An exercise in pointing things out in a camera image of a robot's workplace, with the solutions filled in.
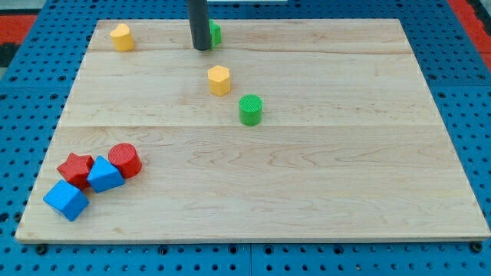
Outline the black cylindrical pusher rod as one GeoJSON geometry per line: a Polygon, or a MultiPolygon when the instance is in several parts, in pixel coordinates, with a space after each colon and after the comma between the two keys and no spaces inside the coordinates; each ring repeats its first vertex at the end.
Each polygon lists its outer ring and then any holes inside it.
{"type": "Polygon", "coordinates": [[[186,3],[193,47],[198,51],[208,50],[211,36],[207,0],[187,0],[186,3]]]}

